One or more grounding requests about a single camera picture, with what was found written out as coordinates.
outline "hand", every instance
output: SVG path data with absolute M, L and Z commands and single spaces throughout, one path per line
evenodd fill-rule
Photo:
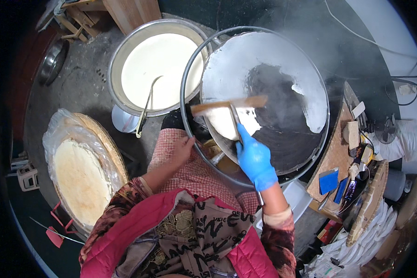
M 251 137 L 244 125 L 238 124 L 238 132 L 244 145 L 236 142 L 239 166 L 253 182 L 257 191 L 270 188 L 278 181 L 275 168 L 270 164 L 270 150 Z
M 192 138 L 182 137 L 175 142 L 174 152 L 171 158 L 171 164 L 176 167 L 176 169 L 182 168 L 187 160 L 190 158 L 190 153 L 192 152 L 192 147 L 195 144 L 195 137 Z

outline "white bucket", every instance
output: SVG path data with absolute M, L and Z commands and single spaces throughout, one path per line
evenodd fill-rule
M 111 120 L 113 121 L 114 127 L 118 131 L 123 132 L 123 133 L 135 133 L 136 132 L 136 126 L 139 121 L 139 117 L 133 116 L 132 119 L 130 120 L 130 116 L 131 116 L 130 114 L 120 109 L 117 105 L 114 105 L 113 111 L 111 112 Z M 122 131 L 124 125 L 129 120 L 130 122 L 128 123 L 127 127 L 125 128 L 124 131 Z

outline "metal rim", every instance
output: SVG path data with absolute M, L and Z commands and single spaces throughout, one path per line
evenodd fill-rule
M 214 38 L 216 38 L 216 37 L 218 37 L 218 36 L 221 36 L 221 35 L 224 35 L 224 34 L 226 34 L 226 33 L 228 33 L 228 32 L 232 32 L 232 31 L 239 31 L 239 30 L 254 30 L 254 31 L 261 31 L 261 32 L 268 32 L 268 33 L 272 33 L 272 34 L 275 34 L 275 35 L 277 35 L 277 36 L 279 36 L 279 37 L 282 37 L 282 38 L 284 38 L 285 40 L 287 40 L 288 42 L 290 42 L 290 43 L 292 43 L 298 50 L 300 50 L 304 55 L 305 55 L 305 57 L 309 60 L 309 62 L 311 63 L 311 65 L 314 67 L 314 69 L 315 69 L 315 71 L 317 72 L 317 74 L 318 74 L 318 76 L 320 77 L 320 83 L 321 83 L 321 85 L 322 85 L 322 87 L 323 87 L 323 89 L 324 89 L 324 91 L 326 92 L 326 103 L 327 103 L 327 117 L 326 117 L 326 123 L 325 123 L 325 125 L 324 125 L 324 129 L 325 129 L 325 132 L 324 132 L 324 135 L 323 135 L 323 138 L 322 138 L 322 142 L 321 142 L 321 145 L 320 145 L 320 148 L 318 148 L 318 150 L 317 150 L 317 153 L 315 153 L 314 154 L 314 156 L 311 158 L 311 162 L 309 163 L 309 164 L 306 164 L 305 166 L 304 166 L 304 169 L 303 170 L 300 170 L 300 172 L 299 173 L 297 173 L 294 177 L 292 177 L 292 178 L 290 178 L 290 179 L 288 179 L 288 180 L 286 180 L 286 181 L 283 181 L 283 182 L 281 182 L 280 183 L 280 186 L 283 186 L 283 185 L 286 185 L 286 184 L 288 184 L 288 183 L 290 183 L 290 182 L 292 182 L 293 180 L 295 180 L 295 179 L 298 179 L 299 177 L 301 177 L 302 175 L 304 175 L 311 167 L 312 167 L 312 165 L 315 163 L 315 161 L 317 160 L 317 158 L 319 157 L 319 155 L 320 155 L 320 153 L 321 153 L 321 151 L 323 150 L 323 148 L 324 148 L 324 145 L 325 145 L 325 143 L 326 143 L 326 138 L 327 138 L 327 135 L 328 135 L 328 132 L 329 132 L 329 118 L 330 118 L 330 110 L 329 110 L 329 99 L 328 99 L 328 96 L 327 96 L 327 90 L 326 90 L 326 87 L 325 87 L 325 85 L 324 85 L 324 82 L 323 82 L 323 79 L 322 79 L 322 77 L 321 77 L 321 75 L 320 75 L 320 73 L 319 73 L 319 71 L 318 71 L 318 69 L 317 69 L 317 67 L 315 66 L 315 64 L 312 62 L 312 60 L 309 58 L 309 56 L 307 56 L 307 54 L 300 48 L 300 47 L 298 47 L 294 42 L 292 42 L 291 40 L 289 40 L 287 37 L 285 37 L 285 36 L 283 36 L 283 35 L 281 35 L 281 34 L 278 34 L 277 32 L 275 32 L 275 31 L 272 31 L 272 30 L 270 30 L 270 29 L 267 29 L 267 28 L 263 28 L 263 27 L 258 27 L 258 26 L 236 26 L 236 27 L 231 27 L 231 28 L 228 28 L 228 29 L 225 29 L 225 30 L 222 30 L 222 31 L 219 31 L 219 32 L 217 32 L 217 33 L 215 33 L 215 34 L 213 34 L 213 35 L 211 35 L 209 38 L 207 38 L 196 50 L 195 50 L 195 52 L 193 53 L 193 55 L 190 57 L 190 59 L 189 59 L 189 62 L 187 63 L 187 66 L 185 67 L 185 70 L 184 70 L 184 72 L 183 72 L 183 76 L 182 76 L 182 81 L 181 81 L 181 87 L 180 87 L 180 109 L 181 109 L 181 115 L 182 115 L 182 121 L 183 121 L 183 125 L 184 125 L 184 128 L 185 128 L 185 131 L 187 132 L 187 135 L 189 136 L 189 137 L 193 137 L 193 133 L 192 133 L 192 131 L 191 131 L 191 129 L 190 129 L 190 125 L 189 125 L 189 120 L 188 120 L 188 118 L 187 118 L 187 114 L 186 114 L 186 110 L 185 110 L 185 99 L 184 99 L 184 96 L 185 96 L 185 84 L 187 83 L 187 77 L 188 77 L 188 75 L 189 75 L 189 71 L 190 71 L 190 67 L 192 66 L 192 64 L 193 64 L 193 61 L 196 59 L 196 56 L 200 53 L 200 51 L 206 46 L 206 45 L 209 45 L 209 43 L 214 39 Z M 199 156 L 213 169 L 213 170 L 215 170 L 221 177 L 223 177 L 223 178 L 225 178 L 225 179 L 227 179 L 228 181 L 230 181 L 230 182 L 232 182 L 232 183 L 234 183 L 234 184 L 237 184 L 237 185 L 240 185 L 240 186 L 244 186 L 244 187 L 249 187 L 249 188 L 255 188 L 255 186 L 254 185 L 252 185 L 252 184 L 249 184 L 249 183 L 245 183 L 245 182 L 243 182 L 243 181 L 238 181 L 238 180 L 236 180 L 235 178 L 233 178 L 233 177 L 231 177 L 231 176 L 229 176 L 229 175 L 227 175 L 227 174 L 225 174 L 225 173 L 223 173 L 221 170 L 219 170 L 217 167 L 216 167 L 216 165 L 214 165 L 214 164 L 212 164 L 211 163 L 211 161 L 210 161 L 210 159 L 208 159 L 206 156 L 205 156 L 205 154 L 202 152 L 202 150 L 200 149 L 200 147 L 198 146 L 198 144 L 197 143 L 195 143 L 194 144 L 194 148 L 195 148 L 195 150 L 196 150 L 196 152 L 199 154 Z
M 108 82 L 108 90 L 110 91 L 110 95 L 111 97 L 114 99 L 114 101 L 116 102 L 117 106 L 120 107 L 123 111 L 127 112 L 128 114 L 131 115 L 135 115 L 135 116 L 140 116 L 142 111 L 136 111 L 133 110 L 129 107 L 127 107 L 124 103 L 122 103 L 116 96 L 116 93 L 114 92 L 113 89 L 113 84 L 111 82 L 111 68 L 113 66 L 113 62 L 114 59 L 116 58 L 117 53 L 120 51 L 120 49 L 122 48 L 122 46 L 139 30 L 145 29 L 151 25 L 156 25 L 156 24 L 161 24 L 161 23 L 175 23 L 175 24 L 181 24 L 184 25 L 186 27 L 189 27 L 190 29 L 194 30 L 196 33 L 198 33 L 198 35 L 201 36 L 201 38 L 204 40 L 204 42 L 207 40 L 207 35 L 196 25 L 194 25 L 191 22 L 188 22 L 186 20 L 182 20 L 182 19 L 175 19 L 175 18 L 168 18 L 168 19 L 158 19 L 158 20 L 154 20 L 154 21 L 150 21 L 144 25 L 139 26 L 138 28 L 134 29 L 131 33 L 129 33 L 124 39 L 123 41 L 117 46 L 115 52 L 113 53 L 113 55 L 111 56 L 111 60 L 110 60 L 110 64 L 108 65 L 108 69 L 107 69 L 107 82 Z M 212 46 L 209 45 L 205 45 L 207 46 L 207 58 L 210 56 L 210 54 L 212 53 L 213 49 Z M 186 101 L 189 102 L 192 98 L 194 98 L 197 94 L 199 93 L 199 84 L 196 86 L 196 88 L 193 90 L 193 92 L 186 97 Z M 145 117 L 155 117 L 155 116 L 161 116 L 164 114 L 169 113 L 172 110 L 178 109 L 180 106 L 180 102 L 176 103 L 173 106 L 170 106 L 168 108 L 162 109 L 162 110 L 157 110 L 157 111 L 146 111 Z

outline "plastic stool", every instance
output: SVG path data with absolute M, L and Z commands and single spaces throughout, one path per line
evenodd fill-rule
M 17 170 L 17 178 L 19 179 L 22 191 L 30 191 L 39 189 L 39 179 L 37 177 L 37 169 L 28 163 Z

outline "woman's left hand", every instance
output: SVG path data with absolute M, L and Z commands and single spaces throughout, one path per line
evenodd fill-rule
M 192 147 L 195 144 L 195 137 L 192 138 L 182 137 L 178 141 L 175 142 L 175 148 L 173 151 L 173 155 L 171 158 L 171 163 L 177 169 L 182 168 L 187 160 L 190 158 L 190 154 L 192 152 Z

